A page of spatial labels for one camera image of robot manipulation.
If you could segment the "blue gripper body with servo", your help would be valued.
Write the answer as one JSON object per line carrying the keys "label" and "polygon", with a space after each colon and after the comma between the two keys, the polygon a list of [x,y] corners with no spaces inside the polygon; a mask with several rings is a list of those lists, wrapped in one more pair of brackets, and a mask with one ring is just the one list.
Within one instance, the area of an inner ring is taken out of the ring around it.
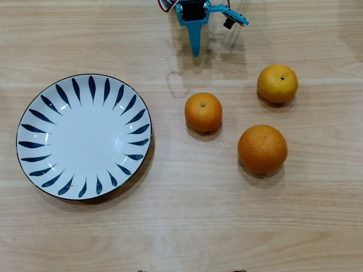
{"label": "blue gripper body with servo", "polygon": [[207,0],[178,1],[176,15],[181,26],[206,24],[209,20],[211,2]]}

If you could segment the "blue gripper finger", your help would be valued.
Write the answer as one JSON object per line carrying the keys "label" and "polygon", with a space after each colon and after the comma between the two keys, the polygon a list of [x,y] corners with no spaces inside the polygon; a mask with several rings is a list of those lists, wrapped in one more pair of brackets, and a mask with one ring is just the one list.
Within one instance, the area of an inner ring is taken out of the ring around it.
{"label": "blue gripper finger", "polygon": [[194,57],[198,57],[200,54],[202,27],[202,24],[192,24],[187,26],[191,51]]}

